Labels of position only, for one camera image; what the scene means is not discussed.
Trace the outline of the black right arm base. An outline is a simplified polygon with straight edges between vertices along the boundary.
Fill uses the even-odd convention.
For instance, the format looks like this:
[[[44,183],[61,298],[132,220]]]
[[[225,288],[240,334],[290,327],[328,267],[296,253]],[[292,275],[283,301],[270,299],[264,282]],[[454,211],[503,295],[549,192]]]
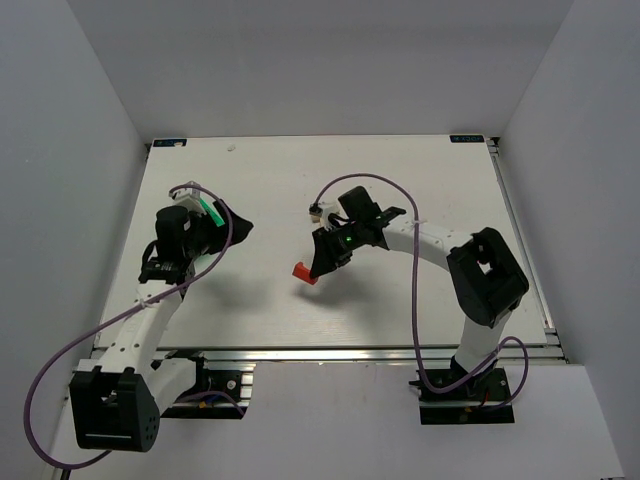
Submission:
[[[515,416],[510,404],[511,390],[503,368],[494,368],[479,380],[444,394],[427,389],[420,379],[409,385],[419,394],[419,412],[422,425],[501,425],[514,424]]]

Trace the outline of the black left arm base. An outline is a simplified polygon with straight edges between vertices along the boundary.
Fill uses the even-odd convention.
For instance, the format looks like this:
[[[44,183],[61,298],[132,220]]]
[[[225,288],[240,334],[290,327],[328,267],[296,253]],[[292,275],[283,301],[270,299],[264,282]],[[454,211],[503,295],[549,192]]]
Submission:
[[[163,419],[241,420],[248,409],[253,366],[211,361],[203,352],[174,356],[195,366],[195,384],[178,396]]]

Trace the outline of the red wood block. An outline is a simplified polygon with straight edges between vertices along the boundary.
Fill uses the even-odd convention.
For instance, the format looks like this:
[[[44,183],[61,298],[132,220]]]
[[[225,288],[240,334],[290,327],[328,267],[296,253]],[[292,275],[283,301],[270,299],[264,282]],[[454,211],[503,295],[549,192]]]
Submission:
[[[311,270],[303,262],[297,262],[294,265],[292,275],[309,285],[315,285],[318,282],[318,279],[311,275]]]

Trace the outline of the green plastic tray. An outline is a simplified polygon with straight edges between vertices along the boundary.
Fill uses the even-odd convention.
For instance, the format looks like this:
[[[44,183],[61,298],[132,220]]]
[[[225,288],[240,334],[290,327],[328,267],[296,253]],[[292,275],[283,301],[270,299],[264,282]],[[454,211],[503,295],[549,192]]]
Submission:
[[[220,216],[217,210],[210,206],[205,200],[200,199],[199,203],[203,209],[203,211],[213,220],[214,224],[217,227],[221,227],[225,225],[225,220]]]

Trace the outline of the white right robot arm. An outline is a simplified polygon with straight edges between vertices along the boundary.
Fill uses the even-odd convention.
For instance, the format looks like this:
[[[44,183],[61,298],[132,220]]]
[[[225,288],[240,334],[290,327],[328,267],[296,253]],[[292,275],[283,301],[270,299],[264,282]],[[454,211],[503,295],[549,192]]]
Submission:
[[[425,261],[450,275],[464,325],[451,366],[465,376],[479,376],[496,362],[507,320],[529,290],[529,282],[501,233],[486,227],[460,233],[423,222],[406,210],[386,209],[357,186],[336,204],[316,201],[309,214],[319,226],[312,233],[310,267],[295,274],[309,284],[350,262],[363,246],[406,253],[417,268]]]

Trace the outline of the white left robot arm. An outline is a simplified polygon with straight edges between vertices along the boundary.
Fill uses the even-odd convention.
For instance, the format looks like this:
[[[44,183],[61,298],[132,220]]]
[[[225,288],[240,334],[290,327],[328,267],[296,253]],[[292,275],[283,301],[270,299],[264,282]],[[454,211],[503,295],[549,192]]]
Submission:
[[[155,443],[162,414],[180,397],[208,395],[211,381],[197,353],[155,359],[161,337],[183,303],[195,262],[243,242],[252,222],[222,202],[206,207],[194,200],[156,214],[156,237],[144,250],[138,312],[96,364],[78,370],[70,383],[77,444],[82,449],[147,452]]]

